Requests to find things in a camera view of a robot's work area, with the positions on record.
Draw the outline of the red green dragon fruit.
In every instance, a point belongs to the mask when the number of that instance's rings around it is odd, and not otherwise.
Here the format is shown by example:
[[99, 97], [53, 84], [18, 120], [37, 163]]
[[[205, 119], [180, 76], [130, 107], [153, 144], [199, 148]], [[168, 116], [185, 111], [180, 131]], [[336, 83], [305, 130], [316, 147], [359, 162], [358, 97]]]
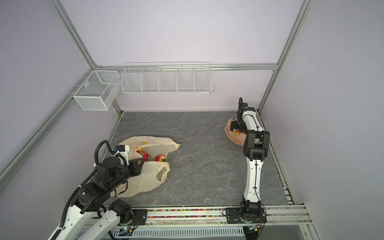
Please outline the red green dragon fruit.
[[150, 158], [150, 154], [148, 154], [147, 152], [145, 152], [145, 151], [143, 151], [143, 150], [138, 150], [137, 153], [140, 154], [141, 157], [142, 157], [143, 159], [145, 159], [146, 162], [147, 162], [147, 161], [149, 160], [149, 158]]

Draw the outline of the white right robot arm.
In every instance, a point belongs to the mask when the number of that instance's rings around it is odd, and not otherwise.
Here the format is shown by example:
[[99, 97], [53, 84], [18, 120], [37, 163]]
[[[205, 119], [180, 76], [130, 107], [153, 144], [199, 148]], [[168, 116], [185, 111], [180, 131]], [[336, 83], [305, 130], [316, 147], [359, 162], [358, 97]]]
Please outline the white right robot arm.
[[237, 118], [228, 120], [225, 133], [233, 143], [243, 147], [247, 164], [247, 180], [240, 203], [240, 220], [246, 224], [266, 222], [266, 209], [261, 201], [261, 172], [269, 153], [270, 132], [257, 120], [257, 111], [239, 98]]

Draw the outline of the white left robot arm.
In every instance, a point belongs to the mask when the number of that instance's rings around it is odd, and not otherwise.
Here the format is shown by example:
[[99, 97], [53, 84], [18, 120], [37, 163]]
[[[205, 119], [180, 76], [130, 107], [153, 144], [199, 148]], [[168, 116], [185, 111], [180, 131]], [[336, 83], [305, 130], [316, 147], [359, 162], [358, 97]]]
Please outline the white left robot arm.
[[101, 163], [96, 163], [91, 175], [70, 196], [61, 221], [50, 239], [75, 239], [95, 214], [99, 214], [99, 220], [81, 236], [82, 240], [100, 240], [119, 224], [137, 228], [142, 218], [136, 216], [131, 205], [123, 200], [115, 200], [104, 214], [100, 214], [100, 211], [117, 187], [127, 183], [129, 178], [141, 174], [145, 162], [145, 159], [141, 158], [130, 160], [123, 165], [120, 158], [109, 157]]

